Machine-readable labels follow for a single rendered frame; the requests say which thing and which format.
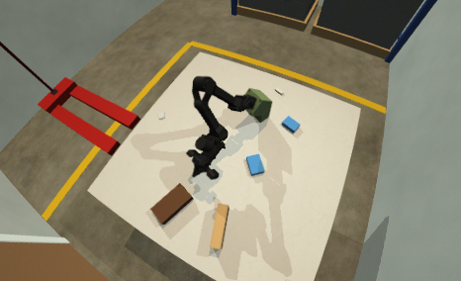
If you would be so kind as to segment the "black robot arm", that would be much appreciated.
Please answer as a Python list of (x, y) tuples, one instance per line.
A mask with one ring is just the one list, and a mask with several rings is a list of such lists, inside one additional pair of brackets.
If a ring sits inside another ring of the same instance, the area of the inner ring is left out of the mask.
[[(202, 101), (199, 93), (201, 90), (206, 90)], [(211, 96), (216, 94), (215, 97), (228, 103), (228, 109), (237, 112), (243, 112), (245, 109), (253, 110), (256, 98), (248, 94), (235, 95), (233, 97), (230, 93), (217, 86), (216, 81), (210, 76), (196, 76), (193, 79), (192, 94), (194, 98), (194, 107), (198, 110), (210, 129), (207, 135), (201, 135), (195, 142), (196, 148), (203, 152), (194, 154), (192, 158), (192, 162), (194, 162), (196, 166), (202, 166), (204, 168), (210, 161), (210, 157), (205, 155), (205, 151), (213, 156), (217, 156), (222, 148), (226, 148), (224, 140), (229, 135), (228, 130), (218, 122), (209, 107)], [(243, 99), (246, 99), (246, 101)]]

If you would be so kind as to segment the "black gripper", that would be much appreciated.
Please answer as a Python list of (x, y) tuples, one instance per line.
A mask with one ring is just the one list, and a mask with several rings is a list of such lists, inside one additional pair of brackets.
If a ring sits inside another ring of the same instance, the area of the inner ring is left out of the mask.
[[(192, 157), (194, 156), (194, 154), (198, 154), (199, 152), (196, 150), (196, 149), (189, 149), (186, 154), (189, 156), (189, 157)], [(205, 155), (208, 157), (210, 157), (210, 161), (208, 163), (208, 165), (204, 168), (202, 168), (201, 166), (197, 167), (195, 166), (194, 164), (194, 171), (193, 171), (193, 174), (192, 174), (192, 177), (195, 177), (199, 174), (201, 174), (202, 172), (207, 172), (207, 176), (210, 178), (210, 179), (217, 179), (219, 177), (219, 173), (215, 170), (215, 169), (211, 169), (209, 167), (209, 165), (211, 165), (211, 162), (216, 159), (215, 156), (211, 155), (210, 153), (206, 152), (205, 151)], [(200, 172), (202, 171), (202, 172)]]

